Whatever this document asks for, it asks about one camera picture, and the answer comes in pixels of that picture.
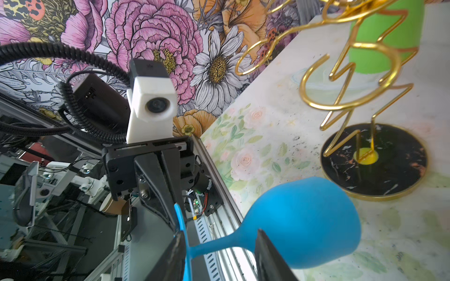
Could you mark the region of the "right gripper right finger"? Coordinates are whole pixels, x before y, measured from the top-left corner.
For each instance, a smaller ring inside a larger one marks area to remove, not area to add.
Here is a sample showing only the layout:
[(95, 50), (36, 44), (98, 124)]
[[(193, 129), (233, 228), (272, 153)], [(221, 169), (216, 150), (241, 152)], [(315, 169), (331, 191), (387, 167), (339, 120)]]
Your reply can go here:
[(262, 229), (257, 233), (254, 255), (258, 281), (298, 281)]

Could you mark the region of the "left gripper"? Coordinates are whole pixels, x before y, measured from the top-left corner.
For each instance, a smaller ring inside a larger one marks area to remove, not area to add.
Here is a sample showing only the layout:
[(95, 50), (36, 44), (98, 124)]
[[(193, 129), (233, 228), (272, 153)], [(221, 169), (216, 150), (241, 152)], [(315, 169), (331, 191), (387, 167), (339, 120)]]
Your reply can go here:
[(113, 145), (103, 149), (103, 162), (114, 201), (136, 191), (146, 209), (180, 229), (174, 205), (184, 207), (182, 192), (195, 181), (191, 137)]

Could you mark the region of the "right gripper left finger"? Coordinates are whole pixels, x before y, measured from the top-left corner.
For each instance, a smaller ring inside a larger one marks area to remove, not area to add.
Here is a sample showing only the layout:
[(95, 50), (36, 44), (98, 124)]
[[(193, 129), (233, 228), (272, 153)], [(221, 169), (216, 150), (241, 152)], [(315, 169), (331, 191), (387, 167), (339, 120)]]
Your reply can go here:
[(186, 240), (183, 231), (179, 231), (166, 250), (146, 276), (145, 281), (182, 281), (186, 262)]

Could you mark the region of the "blue wine glass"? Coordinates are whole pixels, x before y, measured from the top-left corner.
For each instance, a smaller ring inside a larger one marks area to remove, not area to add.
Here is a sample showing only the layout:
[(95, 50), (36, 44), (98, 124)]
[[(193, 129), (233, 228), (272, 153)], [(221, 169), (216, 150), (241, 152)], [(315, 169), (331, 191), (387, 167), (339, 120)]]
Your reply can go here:
[(184, 280), (192, 280), (191, 262), (196, 257), (228, 248), (242, 248), (254, 255), (259, 229), (292, 271), (353, 253), (362, 235), (354, 204), (335, 183), (321, 177), (284, 183), (259, 197), (232, 234), (187, 247)]

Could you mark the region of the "green wine glass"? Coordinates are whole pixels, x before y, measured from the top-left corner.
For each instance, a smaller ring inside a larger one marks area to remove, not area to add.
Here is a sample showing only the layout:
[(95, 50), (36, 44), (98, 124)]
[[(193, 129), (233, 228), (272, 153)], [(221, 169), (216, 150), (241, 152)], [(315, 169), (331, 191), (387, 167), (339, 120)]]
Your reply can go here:
[[(383, 43), (397, 49), (403, 62), (420, 46), (425, 3), (420, 0), (396, 1), (367, 17), (361, 24), (356, 40), (363, 43)], [(374, 50), (349, 50), (349, 61), (360, 74), (378, 74), (390, 69), (390, 60)]]

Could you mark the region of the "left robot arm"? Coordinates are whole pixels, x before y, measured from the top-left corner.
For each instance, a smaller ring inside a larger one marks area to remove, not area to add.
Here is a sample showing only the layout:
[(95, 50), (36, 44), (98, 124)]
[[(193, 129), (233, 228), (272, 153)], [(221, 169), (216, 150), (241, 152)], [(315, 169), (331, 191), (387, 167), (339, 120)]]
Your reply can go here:
[(145, 208), (179, 230), (175, 207), (184, 205), (182, 192), (195, 181), (195, 155), (190, 137), (172, 134), (177, 94), (171, 79), (138, 76), (124, 98), (91, 74), (74, 94), (89, 121), (125, 135), (103, 150), (113, 200), (138, 192)]

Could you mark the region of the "gold wine glass rack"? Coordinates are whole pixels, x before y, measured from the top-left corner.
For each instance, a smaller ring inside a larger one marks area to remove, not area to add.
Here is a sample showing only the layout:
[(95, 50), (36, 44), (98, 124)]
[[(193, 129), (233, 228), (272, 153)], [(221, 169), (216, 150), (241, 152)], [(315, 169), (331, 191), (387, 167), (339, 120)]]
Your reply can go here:
[[(329, 70), (328, 83), (313, 87), (312, 78), (329, 60), (323, 55), (305, 70), (298, 87), (301, 100), (309, 107), (326, 113), (320, 130), (335, 123), (340, 129), (326, 140), (321, 151), (321, 165), (327, 178), (350, 195), (367, 201), (390, 201), (414, 192), (425, 178), (428, 155), (424, 145), (398, 126), (380, 124), (377, 118), (413, 88), (413, 83), (399, 84), (405, 62), (397, 49), (383, 43), (356, 40), (363, 21), (396, 1), (325, 1), (321, 19), (288, 29), (272, 39), (263, 39), (268, 50), (266, 62), (284, 38), (324, 26), (349, 24), (349, 36)], [(390, 60), (390, 69), (378, 74), (360, 74), (349, 61), (349, 50), (381, 52)]]

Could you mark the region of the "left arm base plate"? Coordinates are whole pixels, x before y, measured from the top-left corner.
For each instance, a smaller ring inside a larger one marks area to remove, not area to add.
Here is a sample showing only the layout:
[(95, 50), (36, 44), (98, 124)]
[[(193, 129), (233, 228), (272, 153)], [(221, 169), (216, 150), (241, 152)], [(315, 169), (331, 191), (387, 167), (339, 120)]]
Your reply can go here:
[(223, 205), (213, 180), (205, 173), (199, 172), (194, 178), (193, 186), (187, 193), (191, 200), (193, 214), (197, 217), (210, 216)]

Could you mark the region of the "aluminium front rail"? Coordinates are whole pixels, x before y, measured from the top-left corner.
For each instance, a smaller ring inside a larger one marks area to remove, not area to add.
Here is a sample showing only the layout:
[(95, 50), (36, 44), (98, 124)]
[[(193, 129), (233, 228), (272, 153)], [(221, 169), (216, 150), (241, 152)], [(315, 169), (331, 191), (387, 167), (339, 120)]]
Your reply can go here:
[[(196, 221), (187, 223), (187, 236), (195, 245), (210, 242), (233, 233), (241, 224), (243, 216), (233, 202), (218, 170), (214, 167), (203, 142), (193, 138), (194, 153), (198, 163), (206, 168), (216, 191), (209, 195), (209, 209), (213, 214), (201, 216)], [(146, 254), (161, 254), (169, 244), (169, 228), (163, 221), (133, 201), (137, 210), (137, 226), (126, 239), (121, 239), (125, 217), (117, 217), (114, 249), (86, 277), (88, 281), (140, 281), (150, 272), (145, 265), (152, 266), (156, 258)], [(197, 257), (192, 261), (193, 280), (195, 281), (255, 281), (257, 270), (254, 256), (242, 248), (228, 248), (218, 252)]]

